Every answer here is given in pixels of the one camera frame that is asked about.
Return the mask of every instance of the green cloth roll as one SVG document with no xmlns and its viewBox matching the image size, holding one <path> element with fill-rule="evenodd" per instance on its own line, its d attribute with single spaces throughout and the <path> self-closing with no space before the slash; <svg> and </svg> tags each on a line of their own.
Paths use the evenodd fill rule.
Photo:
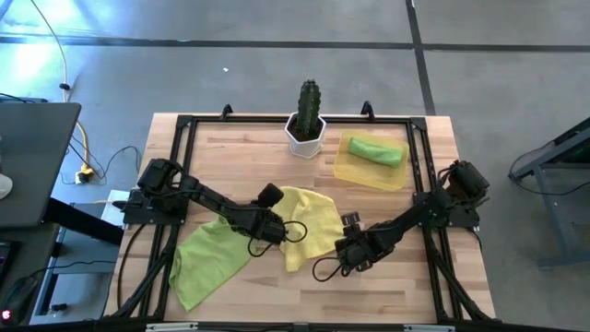
<svg viewBox="0 0 590 332">
<path fill-rule="evenodd" d="M 249 239 L 218 216 L 176 247 L 169 283 L 187 312 L 250 261 Z"/>
<path fill-rule="evenodd" d="M 397 148 L 386 148 L 366 139 L 353 137 L 348 145 L 348 153 L 372 162 L 397 168 L 402 160 L 402 151 Z"/>
</svg>

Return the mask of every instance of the concrete floor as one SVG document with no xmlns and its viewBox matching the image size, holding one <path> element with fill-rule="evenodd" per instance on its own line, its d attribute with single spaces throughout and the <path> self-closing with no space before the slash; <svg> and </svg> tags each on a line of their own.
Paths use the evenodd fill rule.
<svg viewBox="0 0 590 332">
<path fill-rule="evenodd" d="M 403 0 L 288 1 L 39 0 L 58 33 L 178 40 L 411 42 Z M 422 40 L 449 43 L 589 44 L 590 5 L 578 0 L 416 0 Z M 45 33 L 29 1 L 15 0 L 0 33 Z M 67 46 L 72 101 L 83 106 L 90 147 L 106 162 L 145 146 L 154 112 L 293 112 L 314 77 L 323 112 L 425 114 L 413 51 Z M 488 178 L 481 239 L 497 316 L 510 323 L 590 329 L 590 264 L 541 272 L 558 254 L 540 196 L 510 184 L 520 154 L 590 114 L 588 53 L 426 52 L 436 113 L 453 118 L 460 155 Z M 60 100 L 62 65 L 53 44 L 0 44 L 0 91 Z M 53 195 L 92 202 L 135 184 L 125 152 L 97 185 L 57 183 Z M 67 181 L 79 168 L 70 153 Z"/>
</svg>

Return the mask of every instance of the butcher block tabletop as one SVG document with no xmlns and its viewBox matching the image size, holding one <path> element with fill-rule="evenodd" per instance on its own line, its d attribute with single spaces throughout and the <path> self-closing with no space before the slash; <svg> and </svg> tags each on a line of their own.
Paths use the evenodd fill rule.
<svg viewBox="0 0 590 332">
<path fill-rule="evenodd" d="M 170 157 L 178 115 L 154 114 L 143 155 L 142 170 L 151 159 Z M 453 127 L 451 119 L 446 116 L 427 116 L 426 121 L 434 167 L 438 171 L 459 158 Z M 412 193 L 416 188 L 409 165 L 406 185 L 395 192 L 337 179 L 332 170 L 343 130 L 362 130 L 377 136 L 407 141 L 404 126 L 328 124 L 324 147 L 311 160 L 297 158 L 290 153 L 284 126 L 285 124 L 278 123 L 199 123 L 189 173 L 204 185 L 240 203 L 256 198 L 268 183 L 312 190 L 331 197 L 341 215 L 358 211 L 365 228 L 376 222 L 394 219 L 411 207 Z M 425 170 L 419 135 L 415 137 L 421 169 Z M 186 140 L 187 135 L 183 135 L 178 159 L 180 163 Z M 425 190 L 429 190 L 425 176 L 422 182 Z M 191 202 L 186 222 L 181 227 L 179 243 L 203 223 L 214 218 L 213 212 Z M 134 225 L 124 233 L 105 314 L 116 311 L 119 267 L 124 250 L 137 228 Z M 146 274 L 155 229 L 155 226 L 147 225 L 131 247 L 121 283 L 123 302 Z M 494 316 L 477 238 L 464 229 L 449 229 L 448 236 L 457 278 L 480 309 Z M 164 319 L 311 323 L 436 322 L 424 239 L 418 228 L 408 231 L 395 246 L 395 250 L 373 268 L 362 273 L 353 271 L 347 278 L 336 274 L 327 282 L 314 280 L 314 261 L 315 259 L 309 260 L 299 271 L 288 273 L 283 254 L 277 247 L 272 247 L 262 257 L 253 257 L 233 278 L 188 313 L 174 291 L 170 290 Z M 324 261 L 318 265 L 319 276 L 327 276 L 336 265 L 335 261 Z M 448 287 L 442 276 L 440 279 L 445 309 L 451 314 Z M 154 283 L 150 314 L 155 309 L 160 282 L 161 277 Z"/>
</svg>

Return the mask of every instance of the yellow cloth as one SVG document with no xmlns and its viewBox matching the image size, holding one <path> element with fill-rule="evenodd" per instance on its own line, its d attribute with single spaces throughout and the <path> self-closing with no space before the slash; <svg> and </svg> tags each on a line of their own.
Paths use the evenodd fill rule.
<svg viewBox="0 0 590 332">
<path fill-rule="evenodd" d="M 290 186 L 283 186 L 280 190 L 285 195 L 272 207 L 273 212 L 285 221 L 302 222 L 308 230 L 303 241 L 285 241 L 280 245 L 280 250 L 285 254 L 287 272 L 295 272 L 306 259 L 335 250 L 334 242 L 344 236 L 342 222 L 330 197 Z M 285 226 L 291 240 L 300 239 L 305 233 L 305 229 L 299 224 L 290 223 Z"/>
</svg>

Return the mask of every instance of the cactus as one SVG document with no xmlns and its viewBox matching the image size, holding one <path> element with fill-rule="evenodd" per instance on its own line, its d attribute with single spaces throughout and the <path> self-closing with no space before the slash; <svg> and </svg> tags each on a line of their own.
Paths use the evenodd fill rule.
<svg viewBox="0 0 590 332">
<path fill-rule="evenodd" d="M 309 139 L 315 139 L 318 135 L 316 129 L 317 117 L 320 112 L 321 97 L 322 93 L 320 92 L 320 87 L 315 84 L 313 79 L 308 79 L 303 82 L 299 97 L 295 130 Z"/>
</svg>

